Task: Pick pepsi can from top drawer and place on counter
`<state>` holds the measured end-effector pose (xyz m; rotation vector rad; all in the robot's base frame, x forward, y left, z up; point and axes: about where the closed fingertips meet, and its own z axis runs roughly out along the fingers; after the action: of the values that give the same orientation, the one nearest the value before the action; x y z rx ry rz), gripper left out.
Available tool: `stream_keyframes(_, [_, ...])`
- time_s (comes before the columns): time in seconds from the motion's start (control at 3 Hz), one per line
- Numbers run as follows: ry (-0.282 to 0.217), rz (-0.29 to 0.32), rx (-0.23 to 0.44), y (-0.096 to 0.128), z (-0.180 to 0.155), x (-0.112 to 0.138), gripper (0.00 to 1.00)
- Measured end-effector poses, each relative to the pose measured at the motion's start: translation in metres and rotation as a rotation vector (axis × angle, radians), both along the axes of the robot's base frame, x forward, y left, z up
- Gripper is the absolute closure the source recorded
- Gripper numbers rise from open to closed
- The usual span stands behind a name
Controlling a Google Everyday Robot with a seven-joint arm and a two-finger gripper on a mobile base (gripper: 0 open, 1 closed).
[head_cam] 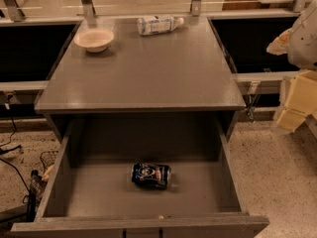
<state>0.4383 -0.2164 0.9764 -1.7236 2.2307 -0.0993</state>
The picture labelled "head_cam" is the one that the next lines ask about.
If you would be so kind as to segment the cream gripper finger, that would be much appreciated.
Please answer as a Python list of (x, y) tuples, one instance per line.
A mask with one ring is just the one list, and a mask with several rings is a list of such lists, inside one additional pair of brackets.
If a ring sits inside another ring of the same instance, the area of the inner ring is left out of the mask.
[(276, 37), (266, 48), (266, 51), (275, 56), (281, 56), (288, 53), (288, 42), (291, 29), (287, 29)]
[(302, 70), (291, 80), (289, 90), (275, 119), (276, 127), (293, 133), (317, 110), (317, 72)]

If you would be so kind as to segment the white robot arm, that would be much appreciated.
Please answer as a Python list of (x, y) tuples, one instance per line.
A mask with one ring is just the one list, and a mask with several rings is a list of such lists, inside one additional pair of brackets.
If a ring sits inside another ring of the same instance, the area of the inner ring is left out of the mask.
[(269, 54), (287, 54), (299, 72), (281, 86), (280, 106), (274, 114), (273, 130), (293, 133), (317, 109), (317, 1), (300, 14), (291, 28), (282, 32), (266, 48)]

